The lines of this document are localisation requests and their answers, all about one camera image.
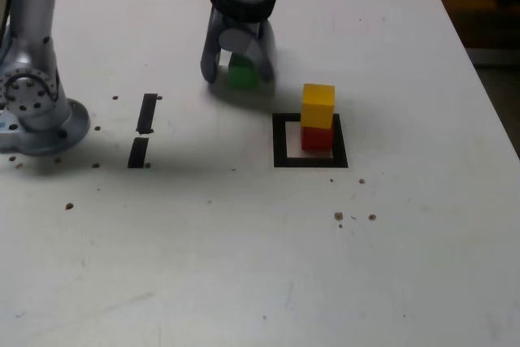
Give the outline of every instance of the cube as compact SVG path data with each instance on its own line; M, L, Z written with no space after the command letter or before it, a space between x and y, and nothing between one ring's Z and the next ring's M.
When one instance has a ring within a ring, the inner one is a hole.
M232 54L227 72L229 87L232 89L256 89L257 70L253 62L239 54Z
M301 148L305 151L327 151L332 149L334 125L329 129L301 128Z
M301 126L330 130L336 100L333 85L305 85L301 108Z

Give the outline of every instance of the black tape mark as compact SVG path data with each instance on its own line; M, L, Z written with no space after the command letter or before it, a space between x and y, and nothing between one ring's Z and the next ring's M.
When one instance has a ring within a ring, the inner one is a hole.
M275 167L286 168L348 168L345 142L341 121L338 114L334 114L334 140L332 142L332 158L289 158L287 156L287 122L300 122L298 113L273 114L273 152Z
M143 97L141 113L137 121L137 131L139 134L151 134L154 132L152 123L154 122L155 105L157 104L156 93L146 93Z
M144 168L146 149L148 148L148 138L136 137L133 140L130 158L128 159L128 168Z

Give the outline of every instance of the stacked cubes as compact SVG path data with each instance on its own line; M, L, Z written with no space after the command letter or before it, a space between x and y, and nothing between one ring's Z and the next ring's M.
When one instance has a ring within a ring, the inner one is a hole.
M305 85L301 109L301 148L305 151L332 149L334 105L332 85Z

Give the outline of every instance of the black square outline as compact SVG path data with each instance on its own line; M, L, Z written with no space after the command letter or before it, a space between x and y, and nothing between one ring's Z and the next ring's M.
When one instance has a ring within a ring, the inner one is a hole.
M285 123L301 122L299 113L273 114L273 150L275 168L349 168L340 115L334 114L334 140L332 141L332 158L288 158L287 135Z

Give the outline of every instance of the white table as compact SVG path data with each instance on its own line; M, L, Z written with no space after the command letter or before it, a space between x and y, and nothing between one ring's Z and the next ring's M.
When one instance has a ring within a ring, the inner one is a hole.
M209 13L58 0L65 90L102 130L0 159L0 345L518 345L520 165L440 0L279 0L255 110L207 92ZM349 169L273 168L269 112L305 82L336 86ZM152 167L128 170L143 93Z

